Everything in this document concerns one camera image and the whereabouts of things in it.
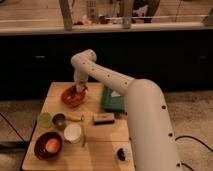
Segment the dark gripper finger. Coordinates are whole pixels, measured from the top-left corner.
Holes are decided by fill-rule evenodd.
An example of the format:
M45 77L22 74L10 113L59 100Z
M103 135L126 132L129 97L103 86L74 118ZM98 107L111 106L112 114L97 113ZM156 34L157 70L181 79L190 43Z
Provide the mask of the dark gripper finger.
M70 90L71 98L74 98L76 92L77 92L76 85L73 85L73 86L71 87L71 90Z

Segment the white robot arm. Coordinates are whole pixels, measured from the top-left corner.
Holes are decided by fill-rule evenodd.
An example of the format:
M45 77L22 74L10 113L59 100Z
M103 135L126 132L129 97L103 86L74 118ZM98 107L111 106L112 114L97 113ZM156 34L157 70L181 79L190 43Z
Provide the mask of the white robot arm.
M91 49L73 55L74 81L86 83L91 76L124 97L135 171L183 171L161 88L151 80L100 66L96 60Z

